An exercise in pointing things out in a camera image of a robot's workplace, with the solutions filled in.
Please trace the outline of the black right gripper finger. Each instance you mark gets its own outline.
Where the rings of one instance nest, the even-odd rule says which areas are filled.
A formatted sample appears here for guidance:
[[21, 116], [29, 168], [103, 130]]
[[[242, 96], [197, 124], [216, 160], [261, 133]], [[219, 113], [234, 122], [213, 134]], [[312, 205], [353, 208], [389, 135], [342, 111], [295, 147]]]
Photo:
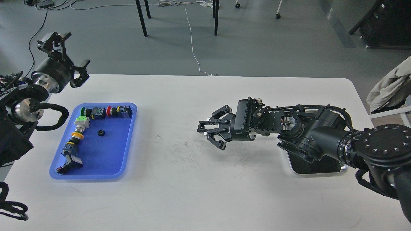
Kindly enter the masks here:
[[[218, 110], [214, 111], [210, 118], [207, 120], [199, 121], [197, 132], [199, 133], [229, 133], [230, 124], [232, 119], [232, 109], [230, 106], [225, 105]], [[207, 125], [217, 125], [217, 128], [207, 129]]]
[[228, 128], [214, 128], [206, 130], [206, 138], [216, 148], [225, 150], [227, 143], [232, 141], [232, 134]]

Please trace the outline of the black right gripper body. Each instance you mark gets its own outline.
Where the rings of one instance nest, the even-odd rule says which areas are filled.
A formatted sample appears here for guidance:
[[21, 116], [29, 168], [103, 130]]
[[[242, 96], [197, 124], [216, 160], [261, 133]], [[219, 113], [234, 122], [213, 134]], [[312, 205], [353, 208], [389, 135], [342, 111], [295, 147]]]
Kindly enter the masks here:
[[232, 141], [253, 141], [255, 139], [255, 135], [247, 134], [241, 135], [234, 133], [234, 122], [235, 122], [235, 114], [232, 114], [231, 124], [230, 124], [230, 132], [232, 134]]

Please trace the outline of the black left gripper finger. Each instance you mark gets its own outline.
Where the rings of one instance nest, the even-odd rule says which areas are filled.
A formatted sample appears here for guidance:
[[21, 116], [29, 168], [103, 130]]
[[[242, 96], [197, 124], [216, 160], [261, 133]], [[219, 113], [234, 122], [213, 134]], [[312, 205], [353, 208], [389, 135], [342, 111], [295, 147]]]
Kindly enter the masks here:
[[68, 61], [66, 54], [65, 41], [71, 36], [71, 32], [59, 34], [57, 32], [50, 32], [44, 35], [41, 40], [37, 41], [37, 48], [40, 51], [47, 53], [48, 57]]
[[76, 67], [76, 66], [71, 66], [69, 67], [69, 70], [74, 74], [75, 72], [79, 73], [78, 78], [71, 78], [70, 80], [70, 86], [72, 88], [78, 88], [81, 87], [88, 79], [89, 79], [89, 74], [87, 73], [86, 67], [88, 64], [90, 64], [91, 60], [84, 60], [81, 63], [81, 66]]

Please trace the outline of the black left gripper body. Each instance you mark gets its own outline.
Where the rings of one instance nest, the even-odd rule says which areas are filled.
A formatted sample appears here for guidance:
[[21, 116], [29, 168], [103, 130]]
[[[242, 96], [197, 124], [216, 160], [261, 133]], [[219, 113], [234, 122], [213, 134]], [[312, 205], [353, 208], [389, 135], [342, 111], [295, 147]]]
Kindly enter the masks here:
[[57, 60], [47, 57], [32, 73], [35, 84], [46, 83], [49, 93], [60, 93], [74, 77], [69, 67]]

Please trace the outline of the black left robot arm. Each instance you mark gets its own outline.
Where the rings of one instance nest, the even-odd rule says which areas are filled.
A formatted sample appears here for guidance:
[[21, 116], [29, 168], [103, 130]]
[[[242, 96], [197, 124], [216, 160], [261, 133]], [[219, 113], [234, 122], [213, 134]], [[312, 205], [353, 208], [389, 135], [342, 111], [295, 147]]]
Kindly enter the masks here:
[[49, 96], [62, 92], [68, 84], [78, 88], [88, 80], [90, 60], [78, 67], [66, 53], [65, 41], [70, 36], [70, 32], [52, 32], [37, 41], [37, 48], [47, 58], [29, 77], [23, 77], [23, 72], [1, 75], [1, 168], [12, 165], [33, 148], [29, 139], [34, 131], [56, 130], [66, 122], [68, 110], [47, 103]]

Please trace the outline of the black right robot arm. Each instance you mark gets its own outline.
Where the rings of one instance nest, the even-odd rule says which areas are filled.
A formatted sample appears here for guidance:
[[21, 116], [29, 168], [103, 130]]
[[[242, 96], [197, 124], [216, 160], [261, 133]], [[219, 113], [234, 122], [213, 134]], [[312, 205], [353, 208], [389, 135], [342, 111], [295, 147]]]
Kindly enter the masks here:
[[199, 121], [216, 148], [230, 141], [253, 141], [256, 134], [278, 134], [278, 146], [313, 163], [324, 156], [358, 168], [358, 183], [376, 193], [399, 200], [410, 220], [410, 128], [386, 124], [355, 130], [345, 109], [331, 105], [270, 107], [260, 98], [238, 101], [236, 114], [225, 105], [207, 120]]

